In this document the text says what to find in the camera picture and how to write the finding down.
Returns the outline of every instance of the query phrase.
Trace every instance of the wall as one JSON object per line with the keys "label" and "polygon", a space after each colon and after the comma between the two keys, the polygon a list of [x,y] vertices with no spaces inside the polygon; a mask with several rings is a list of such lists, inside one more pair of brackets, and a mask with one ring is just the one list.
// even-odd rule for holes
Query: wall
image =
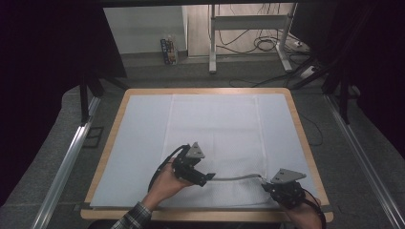
{"label": "wall", "polygon": [[186,51],[187,17],[183,7],[104,9],[119,53],[161,52],[160,40],[174,34],[179,51]]}

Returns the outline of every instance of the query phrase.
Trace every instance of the robotic device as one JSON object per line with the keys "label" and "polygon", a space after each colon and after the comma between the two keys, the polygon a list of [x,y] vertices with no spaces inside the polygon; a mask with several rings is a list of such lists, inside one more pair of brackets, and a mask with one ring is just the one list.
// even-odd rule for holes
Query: robotic device
{"label": "robotic device", "polygon": [[175,155],[179,150],[181,150],[181,152],[176,156],[172,164],[175,176],[177,178],[188,180],[193,184],[198,184],[203,187],[208,180],[215,176],[215,174],[212,173],[204,175],[194,169],[194,166],[198,164],[202,158],[205,158],[199,143],[194,142],[193,146],[190,146],[189,144],[180,146],[166,158],[166,160],[158,167],[158,170],[153,175],[151,182],[149,183],[148,191],[152,188],[152,184],[160,174],[161,169],[163,169],[173,155]]}
{"label": "robotic device", "polygon": [[306,177],[305,174],[287,169],[280,169],[270,183],[262,184],[262,186],[266,192],[270,193],[275,201],[285,206],[287,209],[292,209],[302,203],[306,203],[318,214],[322,221],[322,228],[326,228],[326,219],[321,207],[316,201],[316,204],[314,204],[306,199],[305,191],[307,190],[303,189],[300,183],[296,181],[297,179],[304,177]]}

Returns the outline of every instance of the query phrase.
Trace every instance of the plaid sleeve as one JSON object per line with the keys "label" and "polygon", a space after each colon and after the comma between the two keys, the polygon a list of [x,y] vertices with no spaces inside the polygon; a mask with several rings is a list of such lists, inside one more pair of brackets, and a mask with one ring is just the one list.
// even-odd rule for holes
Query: plaid sleeve
{"label": "plaid sleeve", "polygon": [[138,202],[135,207],[114,224],[111,229],[143,228],[150,221],[152,213]]}

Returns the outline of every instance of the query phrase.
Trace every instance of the wooden table frame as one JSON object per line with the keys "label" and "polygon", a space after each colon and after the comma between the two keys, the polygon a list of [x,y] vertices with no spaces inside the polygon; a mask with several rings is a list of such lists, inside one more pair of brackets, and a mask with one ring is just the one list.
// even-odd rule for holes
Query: wooden table frame
{"label": "wooden table frame", "polygon": [[[131,95],[141,94],[283,94],[286,97],[288,108],[291,112],[295,129],[301,142],[306,161],[318,193],[322,206],[329,206],[329,200],[325,193],[322,180],[319,177],[318,169],[310,150],[307,137],[301,125],[300,118],[294,105],[291,93],[284,88],[268,89],[241,89],[241,88],[193,88],[193,89],[130,89],[126,91],[121,105],[119,106],[116,119],[108,136],[100,162],[98,163],[95,176],[89,188],[85,204],[90,204],[96,191],[96,187],[101,180],[108,158],[116,141],[117,132],[122,118],[124,117],[126,106]],[[117,209],[82,209],[81,216],[84,219],[120,219],[128,210]],[[333,213],[325,213],[327,221],[333,220]],[[152,220],[165,221],[245,221],[245,222],[280,222],[289,221],[287,215],[281,210],[274,209],[158,209],[153,212]]]}

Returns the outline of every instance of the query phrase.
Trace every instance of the hand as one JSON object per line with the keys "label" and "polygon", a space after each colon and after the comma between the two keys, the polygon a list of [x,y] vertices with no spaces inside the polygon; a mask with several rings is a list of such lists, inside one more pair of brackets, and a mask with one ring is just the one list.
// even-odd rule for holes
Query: hand
{"label": "hand", "polygon": [[[321,205],[321,200],[312,198],[312,196],[306,191],[306,199],[316,204],[316,202]],[[280,205],[283,211],[286,212],[292,223],[299,229],[320,229],[322,228],[322,222],[315,210],[309,205],[301,203],[301,205],[293,208],[287,209],[286,207]]]}
{"label": "hand", "polygon": [[160,202],[171,198],[181,189],[193,185],[187,180],[176,178],[173,172],[172,161],[173,159],[163,167],[149,190],[149,193],[142,201],[143,205],[150,211],[155,210]]}

